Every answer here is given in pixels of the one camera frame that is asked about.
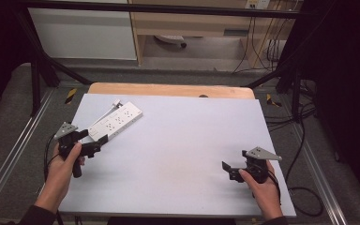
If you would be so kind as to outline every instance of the wall socket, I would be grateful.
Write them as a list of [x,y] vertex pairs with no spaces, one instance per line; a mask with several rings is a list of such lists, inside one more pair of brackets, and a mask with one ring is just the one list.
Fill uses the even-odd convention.
[[142,116],[143,112],[131,102],[128,102],[92,125],[88,129],[89,136],[95,142],[105,135],[108,135],[108,139],[110,140]]
[[245,8],[250,9],[267,9],[270,0],[247,0]]

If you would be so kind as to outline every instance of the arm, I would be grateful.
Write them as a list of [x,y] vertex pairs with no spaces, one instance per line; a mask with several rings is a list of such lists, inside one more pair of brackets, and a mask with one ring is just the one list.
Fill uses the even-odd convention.
[[68,193],[69,181],[72,175],[72,166],[78,155],[81,153],[82,145],[78,142],[72,148],[66,160],[57,156],[58,144],[53,150],[53,159],[49,168],[48,179],[45,187],[40,193],[37,201],[32,205],[24,215],[19,225],[50,225],[54,223],[57,209]]
[[[267,167],[274,174],[274,168],[269,161],[267,161]],[[271,179],[267,179],[265,183],[259,184],[248,172],[239,170],[239,173],[249,185],[257,204],[262,209],[262,216],[267,221],[264,224],[288,224],[286,218],[282,215],[278,191],[274,182]],[[282,223],[271,223],[276,221],[282,221]]]

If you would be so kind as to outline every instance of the person's right hand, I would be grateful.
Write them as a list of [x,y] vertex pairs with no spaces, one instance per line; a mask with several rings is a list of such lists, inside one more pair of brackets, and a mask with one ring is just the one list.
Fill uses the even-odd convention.
[[[268,170],[274,174],[274,168],[270,161],[267,160]],[[280,209],[279,196],[275,183],[271,179],[267,179],[265,183],[257,183],[253,177],[244,170],[239,170],[242,178],[252,190],[257,204],[262,209],[262,216],[265,220],[282,217]]]

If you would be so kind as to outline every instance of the white power strip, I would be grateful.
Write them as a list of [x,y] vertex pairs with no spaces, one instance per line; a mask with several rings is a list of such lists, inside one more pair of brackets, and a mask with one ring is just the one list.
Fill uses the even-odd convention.
[[108,135],[112,139],[143,116],[143,112],[131,102],[121,106],[89,127],[89,136],[96,142]]

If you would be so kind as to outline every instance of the dark sleeve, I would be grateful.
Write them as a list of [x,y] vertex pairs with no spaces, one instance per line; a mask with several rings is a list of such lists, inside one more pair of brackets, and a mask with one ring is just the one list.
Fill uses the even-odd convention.
[[55,219],[56,216],[52,212],[32,205],[18,225],[52,225]]
[[265,221],[262,225],[288,225],[288,220],[285,217],[276,217]]

